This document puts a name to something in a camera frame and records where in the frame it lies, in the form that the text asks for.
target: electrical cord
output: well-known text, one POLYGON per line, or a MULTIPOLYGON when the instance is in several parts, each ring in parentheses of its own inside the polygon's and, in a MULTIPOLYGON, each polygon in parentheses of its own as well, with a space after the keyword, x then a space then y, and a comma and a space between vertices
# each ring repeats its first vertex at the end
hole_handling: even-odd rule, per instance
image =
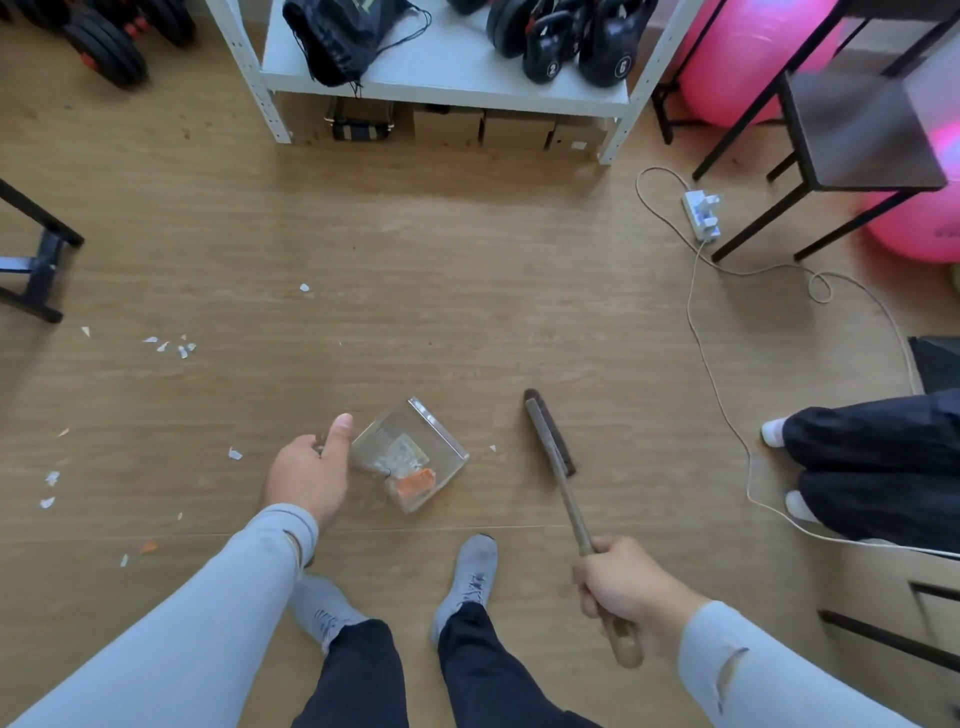
POLYGON ((640 200, 640 203, 644 207, 646 207, 651 212, 651 214, 654 215, 654 217, 659 219, 661 222, 666 224, 673 232, 675 232, 677 236, 681 240, 683 240, 687 248, 689 248, 694 253, 693 268, 690 272, 690 289, 686 296, 686 323, 690 327, 690 331, 693 333, 693 338, 697 342, 697 350, 700 352, 701 361, 704 362, 704 369, 707 370, 707 377, 709 377, 710 386, 713 388, 713 396, 716 398, 717 406, 720 408, 720 414, 723 416, 724 422, 727 423, 727 427, 730 429, 730 432, 733 433, 734 437, 736 437, 740 445, 743 446, 744 452, 747 453, 747 494, 746 494, 747 500, 754 505, 758 505, 761 508, 766 508, 768 511, 772 511, 773 513, 776 513, 778 516, 780 516, 782 519, 787 521, 794 528, 802 531, 807 536, 812 536, 813 538, 819 539, 820 541, 829 541, 834 544, 870 546, 873 548, 899 548, 899 549, 904 549, 908 551, 919 551, 920 553, 928 553, 934 556, 947 556, 950 558, 960 558, 960 554, 951 553, 949 551, 938 551, 934 548, 901 546, 899 544, 878 544, 878 543, 872 543, 872 542, 851 541, 849 539, 838 539, 838 538, 832 538, 830 536, 822 536, 818 533, 813 533, 812 531, 807 530, 802 525, 800 525, 796 520, 791 518, 789 515, 787 515, 786 513, 783 513, 780 509, 775 508, 772 505, 768 505, 767 503, 760 502, 759 500, 754 498, 754 495, 751 492, 751 486, 753 485, 753 475, 754 475, 753 451, 750 449, 750 445, 748 445, 746 438, 744 438, 744 436, 740 434, 740 431, 736 428, 733 422, 731 422, 730 416, 727 414, 727 409, 726 407, 724 407, 723 399, 720 397, 720 390, 717 387, 716 378, 713 376, 713 371, 710 368, 709 362, 707 360, 707 355, 704 352, 704 344, 700 339, 700 331, 697 330, 696 325, 693 323, 693 317, 690 314, 690 306, 693 303, 693 291, 695 289, 695 284, 697 280, 697 263, 703 260, 710 268, 713 268, 714 270, 717 270, 720 273, 725 273, 730 276, 737 276, 738 278, 746 278, 749 276, 759 276, 760 274, 770 273, 776 270, 793 269, 793 270, 802 271, 808 275, 808 278, 806 281, 806 295, 809 296, 813 302, 819 303, 820 305, 826 305, 827 303, 830 303, 833 300, 833 287, 830 285, 830 282, 828 279, 839 279, 839 280, 845 280, 847 283, 852 283, 861 291, 866 293, 871 298, 871 300, 873 300, 873 302, 876 303, 877 306, 879 306, 880 310, 883 311, 883 315, 887 317, 887 321, 890 322, 890 327, 893 329, 894 334, 897 336, 897 342, 900 344, 900 352, 903 354, 903 365, 906 368, 907 380, 910 385, 910 392, 911 394, 916 395, 916 394, 920 394, 920 388, 917 384, 917 376, 916 376, 916 371, 913 365, 913 357, 910 355, 910 350, 907 347, 906 340, 903 338, 903 334, 900 332, 900 327, 897 325, 897 321, 896 319, 894 319, 894 315, 890 312, 890 309, 887 308, 886 304, 884 304, 884 302, 881 301, 880 298, 872 290, 870 290, 870 288, 868 288, 866 285, 861 283, 859 280, 853 278, 852 276, 848 276, 846 273, 840 273, 838 271, 814 271, 810 268, 807 268, 805 265, 801 265, 800 263, 794 263, 794 262, 775 263, 774 265, 768 265, 765 268, 758 268, 754 271, 732 271, 728 268, 719 266, 716 263, 714 263, 712 260, 709 260, 708 258, 704 257, 703 251, 707 243, 702 243, 700 247, 697 247, 697 245, 693 241, 689 240, 686 237, 686 235, 680 230, 680 228, 674 225, 674 223, 669 219, 667 219, 664 215, 660 214, 655 209, 653 209, 650 206, 650 204, 644 199, 643 192, 640 191, 640 180, 648 172, 653 172, 658 170, 661 172, 666 172, 667 174, 673 175, 673 177, 680 184, 684 186, 684 189, 687 192, 690 191, 690 185, 686 182, 686 180, 683 177, 681 177, 677 172, 674 172, 672 169, 668 167, 661 167, 661 166, 651 166, 641 171, 636 176, 636 179, 634 181, 634 190, 636 191, 636 196, 640 200), (822 290, 824 291, 824 294, 822 296, 818 296, 816 291, 814 290, 815 283, 819 283, 822 286, 822 290))

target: white sock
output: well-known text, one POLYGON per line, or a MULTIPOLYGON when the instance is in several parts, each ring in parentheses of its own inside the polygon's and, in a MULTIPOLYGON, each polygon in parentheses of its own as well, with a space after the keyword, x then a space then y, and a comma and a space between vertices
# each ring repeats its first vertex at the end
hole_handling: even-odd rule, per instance
POLYGON ((320 643, 324 655, 340 630, 369 619, 350 605, 332 581, 320 576, 300 577, 290 597, 290 608, 304 631, 320 643))
POLYGON ((768 423, 763 423, 763 426, 760 428, 760 435, 763 437, 763 442, 771 448, 782 448, 783 423, 785 422, 786 418, 783 417, 779 420, 771 420, 768 423))
POLYGON ((430 640, 436 647, 446 622, 453 617, 465 602, 475 601, 487 606, 496 577, 496 541, 478 533, 460 547, 457 563, 453 567, 453 586, 450 593, 437 607, 430 625, 430 640))
POLYGON ((819 523, 820 519, 813 515, 813 511, 810 510, 807 506, 806 501, 804 500, 803 495, 800 491, 790 491, 786 494, 786 512, 793 516, 795 519, 800 519, 801 521, 813 521, 814 523, 819 523))

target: cardboard box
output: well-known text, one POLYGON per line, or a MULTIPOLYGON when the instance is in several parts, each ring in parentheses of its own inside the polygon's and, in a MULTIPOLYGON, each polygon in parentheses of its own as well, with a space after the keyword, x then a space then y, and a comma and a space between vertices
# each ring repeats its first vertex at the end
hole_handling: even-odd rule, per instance
POLYGON ((492 149, 542 150, 557 125, 552 116, 520 111, 487 111, 483 145, 492 149))
POLYGON ((569 155, 595 155, 605 138, 607 119, 566 116, 557 121, 548 149, 569 155))
POLYGON ((483 111, 461 107, 414 107, 414 137, 425 144, 469 147, 478 143, 483 111))

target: black kettlebell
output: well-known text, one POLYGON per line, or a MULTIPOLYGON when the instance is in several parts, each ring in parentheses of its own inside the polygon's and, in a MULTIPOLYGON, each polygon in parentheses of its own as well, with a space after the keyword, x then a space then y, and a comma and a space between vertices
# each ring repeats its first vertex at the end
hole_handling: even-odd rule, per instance
POLYGON ((580 72, 591 84, 617 85, 636 63, 640 36, 657 0, 600 0, 580 49, 580 72))
POLYGON ((590 4, 588 0, 560 0, 554 11, 567 11, 573 15, 573 27, 564 45, 564 61, 573 61, 584 42, 584 30, 590 18, 590 4))
POLYGON ((527 31, 523 73, 535 84, 549 84, 564 65, 564 48, 573 30, 573 15, 552 12, 535 20, 527 31))

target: pink exercise ball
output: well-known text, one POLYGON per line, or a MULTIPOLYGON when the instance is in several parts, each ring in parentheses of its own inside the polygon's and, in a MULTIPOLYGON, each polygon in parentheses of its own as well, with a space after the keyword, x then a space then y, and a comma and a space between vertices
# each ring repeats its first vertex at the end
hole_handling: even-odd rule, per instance
MULTIPOLYGON (((681 45, 693 46, 720 0, 707 0, 681 45)), ((718 127, 731 127, 767 84, 817 29, 836 0, 728 0, 680 78, 680 90, 693 115, 718 127)), ((824 69, 840 45, 837 27, 801 66, 824 69)), ((767 104, 752 123, 780 115, 767 104)))
MULTIPOLYGON (((930 144, 947 175, 947 186, 921 192, 867 224, 884 247, 927 263, 960 263, 960 121, 930 135, 930 144)), ((890 196, 870 192, 864 208, 890 196)))

